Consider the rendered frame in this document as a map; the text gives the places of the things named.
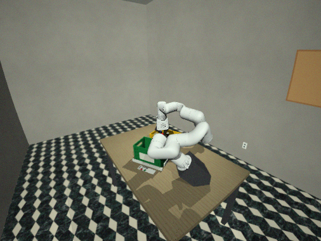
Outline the white paper pick list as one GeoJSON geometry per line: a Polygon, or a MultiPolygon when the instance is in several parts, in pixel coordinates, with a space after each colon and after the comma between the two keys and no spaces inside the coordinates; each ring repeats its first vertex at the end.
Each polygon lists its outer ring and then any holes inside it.
{"type": "Polygon", "coordinates": [[[144,167],[144,166],[140,166],[138,169],[142,170],[142,171],[145,171],[147,173],[150,173],[150,174],[154,174],[156,172],[156,170],[153,170],[153,169],[150,169],[150,168],[147,168],[147,167],[144,167]]]}

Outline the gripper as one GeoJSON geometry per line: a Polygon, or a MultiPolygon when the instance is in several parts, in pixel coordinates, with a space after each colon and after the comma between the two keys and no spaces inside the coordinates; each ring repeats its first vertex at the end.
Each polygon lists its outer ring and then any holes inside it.
{"type": "Polygon", "coordinates": [[[168,118],[166,118],[166,119],[158,119],[157,118],[155,131],[157,131],[161,134],[162,130],[164,130],[164,133],[166,135],[166,131],[169,130],[168,118]]]}

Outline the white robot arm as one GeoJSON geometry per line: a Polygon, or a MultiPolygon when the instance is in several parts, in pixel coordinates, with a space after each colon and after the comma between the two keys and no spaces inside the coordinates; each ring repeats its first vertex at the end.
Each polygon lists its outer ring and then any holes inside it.
{"type": "Polygon", "coordinates": [[[182,103],[158,102],[156,117],[158,119],[166,119],[167,114],[175,111],[180,112],[182,119],[193,122],[195,128],[189,133],[170,134],[167,138],[163,134],[155,134],[150,142],[147,154],[152,159],[169,159],[179,166],[178,169],[180,171],[184,171],[188,169],[192,159],[189,155],[180,152],[180,148],[194,146],[199,141],[205,144],[210,143],[213,136],[204,114],[198,110],[185,108],[182,103]]]}

